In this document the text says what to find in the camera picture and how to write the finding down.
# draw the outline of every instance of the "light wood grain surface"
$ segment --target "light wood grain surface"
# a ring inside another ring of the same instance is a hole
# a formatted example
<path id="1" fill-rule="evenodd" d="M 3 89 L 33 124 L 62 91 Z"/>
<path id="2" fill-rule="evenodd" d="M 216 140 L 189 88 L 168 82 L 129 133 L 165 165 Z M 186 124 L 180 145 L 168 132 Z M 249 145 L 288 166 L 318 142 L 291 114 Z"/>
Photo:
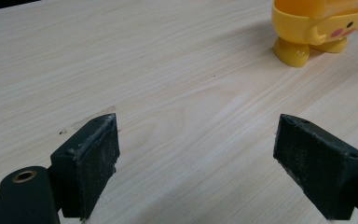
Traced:
<path id="1" fill-rule="evenodd" d="M 358 148 L 358 33 L 282 64 L 267 0 L 44 0 L 0 10 L 0 181 L 117 113 L 88 223 L 328 223 L 272 158 L 281 113 Z M 357 223 L 358 211 L 351 221 Z M 79 223 L 62 218 L 62 223 Z"/>

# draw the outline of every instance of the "yellow plastic toy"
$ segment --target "yellow plastic toy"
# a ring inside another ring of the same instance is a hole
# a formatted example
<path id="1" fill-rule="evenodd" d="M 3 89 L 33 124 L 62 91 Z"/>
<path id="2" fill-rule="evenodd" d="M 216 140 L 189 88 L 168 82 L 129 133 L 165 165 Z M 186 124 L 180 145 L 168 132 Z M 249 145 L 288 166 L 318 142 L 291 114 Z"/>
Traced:
<path id="1" fill-rule="evenodd" d="M 358 30 L 358 0 L 274 0 L 272 25 L 278 35 L 276 56 L 301 67 L 310 48 L 331 53 L 345 49 L 347 36 Z"/>

